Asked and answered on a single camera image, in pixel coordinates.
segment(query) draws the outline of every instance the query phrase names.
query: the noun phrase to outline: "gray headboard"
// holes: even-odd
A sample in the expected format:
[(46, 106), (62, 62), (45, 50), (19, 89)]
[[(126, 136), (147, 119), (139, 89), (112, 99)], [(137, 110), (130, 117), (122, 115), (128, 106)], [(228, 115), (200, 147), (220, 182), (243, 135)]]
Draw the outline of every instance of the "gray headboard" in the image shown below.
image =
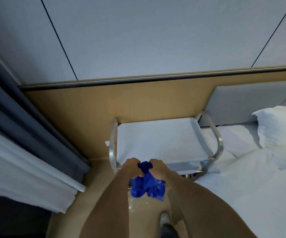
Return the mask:
[[(213, 91), (205, 111), (215, 125), (256, 121), (254, 111), (286, 106), (286, 81), (219, 86)], [(201, 127), (209, 126), (205, 119)]]

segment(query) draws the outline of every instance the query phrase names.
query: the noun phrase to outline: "pillow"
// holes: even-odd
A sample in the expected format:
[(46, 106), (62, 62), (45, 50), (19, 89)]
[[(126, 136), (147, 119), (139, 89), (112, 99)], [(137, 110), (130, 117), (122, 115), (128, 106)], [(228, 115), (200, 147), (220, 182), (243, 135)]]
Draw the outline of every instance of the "pillow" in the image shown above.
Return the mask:
[(258, 135), (263, 148), (286, 146), (286, 107), (264, 108), (252, 114), (258, 118)]

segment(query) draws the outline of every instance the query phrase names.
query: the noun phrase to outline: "black seam line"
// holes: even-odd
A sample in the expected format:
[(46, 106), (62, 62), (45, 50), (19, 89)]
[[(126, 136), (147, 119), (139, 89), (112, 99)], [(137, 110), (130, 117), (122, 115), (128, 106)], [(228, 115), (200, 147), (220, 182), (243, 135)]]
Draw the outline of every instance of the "black seam line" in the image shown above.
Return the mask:
[(45, 9), (45, 11), (46, 11), (46, 14), (47, 14), (47, 16), (48, 16), (48, 19), (50, 20), (50, 23), (51, 23), (52, 26), (53, 26), (53, 29), (54, 29), (54, 31), (55, 31), (55, 33), (56, 33), (56, 36), (57, 36), (57, 38), (58, 38), (58, 41), (59, 41), (59, 43), (61, 44), (61, 48), (63, 49), (63, 51), (64, 51), (64, 53), (65, 53), (65, 55), (66, 55), (66, 58), (67, 58), (67, 60), (68, 60), (68, 62), (69, 62), (69, 65), (70, 65), (70, 67), (71, 67), (71, 69), (72, 69), (72, 71), (73, 71), (73, 73), (74, 73), (74, 75), (75, 75), (75, 77), (76, 77), (76, 79), (77, 79), (77, 76), (76, 76), (76, 74), (75, 74), (75, 71), (74, 71), (74, 69), (73, 69), (73, 67), (72, 67), (72, 65), (71, 65), (71, 63), (70, 63), (70, 61), (69, 61), (69, 58), (68, 58), (68, 56), (67, 56), (67, 53), (66, 53), (66, 51), (65, 51), (65, 49), (64, 49), (64, 47), (63, 47), (63, 45), (62, 45), (62, 43), (61, 43), (61, 40), (60, 40), (60, 38), (59, 38), (59, 36), (58, 36), (58, 34), (57, 34), (57, 31), (56, 31), (56, 29), (55, 29), (55, 27), (54, 27), (54, 24), (53, 24), (52, 20), (50, 19), (50, 16), (49, 16), (49, 14), (48, 14), (48, 11), (47, 11), (47, 9), (46, 9), (46, 7), (45, 7), (45, 4), (44, 4), (43, 0), (41, 0), (41, 2), (42, 2), (43, 7), (44, 7), (44, 9)]
[(96, 82), (75, 82), (75, 83), (61, 83), (53, 85), (33, 85), (33, 86), (19, 86), (22, 92), (40, 91), (40, 90), (53, 90), (53, 89), (65, 89), (65, 88), (81, 88), (81, 87), (94, 87), (105, 85), (117, 85), (117, 84), (130, 84), (130, 83), (142, 83), (142, 82), (155, 82), (155, 81), (167, 81), (167, 80), (182, 80), (182, 79), (196, 79), (196, 78), (209, 78), (209, 77), (221, 77), (221, 76), (233, 76), (233, 75), (246, 75), (246, 74), (260, 74), (260, 73), (273, 73), (273, 72), (286, 72), (286, 67), (280, 68), (267, 68), (267, 69), (247, 69), (241, 71), (232, 72), (219, 72), (219, 73), (201, 73), (191, 74), (186, 76), (169, 76), (169, 77), (153, 77), (148, 79), (133, 78), (133, 79), (110, 79), (99, 80)]
[(259, 58), (259, 56), (261, 55), (261, 53), (263, 52), (264, 48), (267, 46), (267, 44), (269, 43), (269, 41), (271, 40), (272, 36), (274, 35), (274, 33), (276, 32), (277, 28), (280, 26), (281, 22), (283, 21), (283, 19), (285, 18), (285, 15), (283, 16), (283, 18), (281, 19), (280, 23), (278, 24), (278, 26), (276, 27), (276, 29), (274, 30), (274, 32), (272, 33), (271, 37), (268, 39), (268, 41), (266, 42), (266, 44), (264, 45), (262, 51), (259, 53), (258, 57), (256, 58), (256, 60), (254, 61), (254, 63), (252, 64), (251, 67), (253, 67), (253, 65), (255, 64), (255, 62), (257, 61), (257, 59)]

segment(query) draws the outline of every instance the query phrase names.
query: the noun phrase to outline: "forearm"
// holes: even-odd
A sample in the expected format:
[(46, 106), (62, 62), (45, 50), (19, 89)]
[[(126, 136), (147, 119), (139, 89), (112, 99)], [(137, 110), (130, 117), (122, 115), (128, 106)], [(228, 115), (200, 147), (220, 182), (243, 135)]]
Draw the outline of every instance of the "forearm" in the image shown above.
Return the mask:
[(117, 172), (88, 216), (79, 238), (129, 237), (129, 177)]
[(205, 187), (170, 170), (164, 180), (195, 237), (255, 237), (233, 208)]

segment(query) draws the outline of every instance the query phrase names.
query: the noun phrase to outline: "metal handle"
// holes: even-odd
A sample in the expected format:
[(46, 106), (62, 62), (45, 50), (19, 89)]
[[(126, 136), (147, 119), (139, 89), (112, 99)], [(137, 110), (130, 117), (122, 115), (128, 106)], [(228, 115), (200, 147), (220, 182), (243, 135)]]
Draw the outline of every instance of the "metal handle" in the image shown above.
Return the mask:
[(215, 135), (216, 139), (217, 139), (217, 144), (218, 144), (218, 148), (217, 148), (217, 151), (216, 153), (213, 155), (213, 158), (212, 160), (209, 160), (205, 166), (203, 167), (203, 170), (205, 172), (208, 171), (208, 169), (220, 158), (220, 156), (222, 155), (222, 152), (223, 152), (223, 141), (222, 141), (222, 137), (218, 131), (218, 129), (216, 128), (216, 126), (214, 125), (214, 123), (212, 122), (210, 116), (206, 113), (206, 111), (202, 111), (200, 112), (196, 117), (195, 119), (197, 120), (197, 122), (200, 120), (201, 116), (204, 116), (207, 120), (208, 120), (208, 123), (209, 123), (209, 126), (213, 132), (213, 134)]
[(115, 149), (114, 149), (114, 139), (115, 134), (118, 133), (118, 122), (117, 119), (114, 118), (111, 123), (111, 135), (110, 135), (110, 143), (109, 143), (109, 158), (110, 158), (110, 164), (113, 169), (113, 172), (117, 172), (117, 160), (115, 157)]

